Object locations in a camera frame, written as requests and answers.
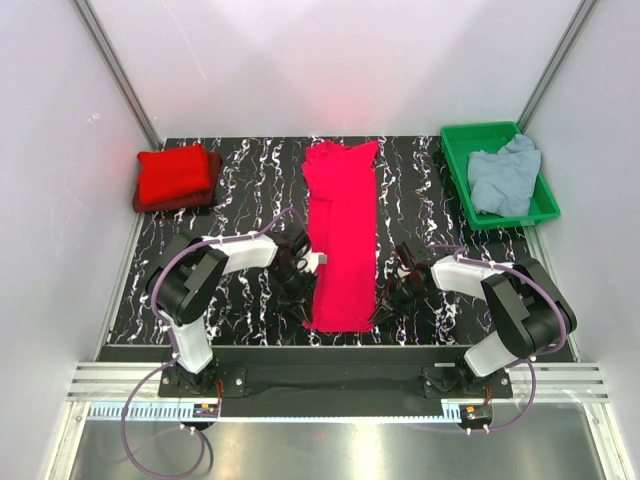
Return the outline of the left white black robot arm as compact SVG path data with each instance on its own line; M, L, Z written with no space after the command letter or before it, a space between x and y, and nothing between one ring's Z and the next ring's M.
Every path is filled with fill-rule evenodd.
M162 374L161 394L208 396L222 389L218 359L207 338L205 313L221 279L262 269L281 289L281 302L296 320L310 319L317 270L327 257L316 252L303 229L250 232L232 237L181 234L150 268L145 289L152 311L168 331L171 366Z

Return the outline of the magenta t shirt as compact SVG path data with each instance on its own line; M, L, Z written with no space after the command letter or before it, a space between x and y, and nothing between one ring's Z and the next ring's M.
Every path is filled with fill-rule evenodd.
M376 141L354 147L323 142L306 149L312 249L318 269L310 327L322 333L364 333L376 305Z

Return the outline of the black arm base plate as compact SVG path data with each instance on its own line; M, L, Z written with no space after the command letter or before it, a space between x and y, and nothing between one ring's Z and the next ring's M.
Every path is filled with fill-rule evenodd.
M411 393L428 399L508 399L512 387L499 370L476 377L463 365L462 347L216 347L225 398L276 388L294 391ZM162 397L185 396L171 390Z

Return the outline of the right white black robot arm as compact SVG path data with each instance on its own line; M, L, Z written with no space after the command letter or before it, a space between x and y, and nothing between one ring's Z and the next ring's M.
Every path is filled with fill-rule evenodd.
M410 313L430 291L455 292L485 302L495 331L459 355L450 366L422 370L425 396L481 397L508 367L563 348L577 319L542 264L470 259L465 248L432 245L395 249L396 263L370 319L374 326Z

